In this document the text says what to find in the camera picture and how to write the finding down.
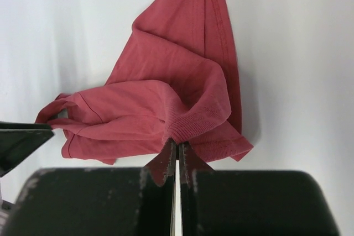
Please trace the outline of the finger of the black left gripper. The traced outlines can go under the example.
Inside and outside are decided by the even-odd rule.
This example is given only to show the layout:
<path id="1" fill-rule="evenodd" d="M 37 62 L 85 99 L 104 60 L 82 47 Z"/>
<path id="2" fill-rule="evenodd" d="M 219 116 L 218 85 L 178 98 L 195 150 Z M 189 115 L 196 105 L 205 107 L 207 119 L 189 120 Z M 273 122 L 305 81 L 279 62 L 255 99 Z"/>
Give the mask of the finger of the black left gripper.
<path id="1" fill-rule="evenodd" d="M 16 168 L 53 136 L 47 124 L 1 122 L 1 176 Z"/>

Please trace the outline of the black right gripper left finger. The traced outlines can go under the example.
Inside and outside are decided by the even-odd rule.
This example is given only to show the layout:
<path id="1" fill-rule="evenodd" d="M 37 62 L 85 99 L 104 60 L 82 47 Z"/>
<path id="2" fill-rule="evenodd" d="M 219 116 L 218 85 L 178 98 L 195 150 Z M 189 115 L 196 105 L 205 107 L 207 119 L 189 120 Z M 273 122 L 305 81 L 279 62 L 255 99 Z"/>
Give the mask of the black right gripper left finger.
<path id="1" fill-rule="evenodd" d="M 143 168 L 142 234 L 175 234 L 176 143 L 169 139 Z"/>

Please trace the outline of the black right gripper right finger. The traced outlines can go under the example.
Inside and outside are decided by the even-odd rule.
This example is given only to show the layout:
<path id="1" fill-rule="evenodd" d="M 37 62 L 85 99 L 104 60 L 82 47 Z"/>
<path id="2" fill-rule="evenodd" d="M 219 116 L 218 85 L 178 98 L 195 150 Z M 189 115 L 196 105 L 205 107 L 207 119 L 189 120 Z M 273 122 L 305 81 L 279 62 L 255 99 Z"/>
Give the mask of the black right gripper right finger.
<path id="1" fill-rule="evenodd" d="M 186 236 L 197 235 L 197 209 L 193 173 L 197 171 L 213 171 L 213 169 L 197 156 L 189 142 L 184 142 L 178 146 L 178 158 L 182 233 Z"/>

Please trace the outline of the red tank top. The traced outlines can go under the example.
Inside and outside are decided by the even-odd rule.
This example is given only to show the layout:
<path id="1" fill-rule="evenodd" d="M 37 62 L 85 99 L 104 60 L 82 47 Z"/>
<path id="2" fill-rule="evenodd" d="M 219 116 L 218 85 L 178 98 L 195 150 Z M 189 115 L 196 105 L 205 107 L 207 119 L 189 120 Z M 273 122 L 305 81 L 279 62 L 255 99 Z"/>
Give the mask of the red tank top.
<path id="1" fill-rule="evenodd" d="M 106 83 L 58 95 L 36 122 L 63 130 L 69 159 L 112 165 L 173 140 L 189 142 L 206 162 L 241 160 L 252 144 L 241 134 L 226 0 L 155 0 L 133 22 Z"/>

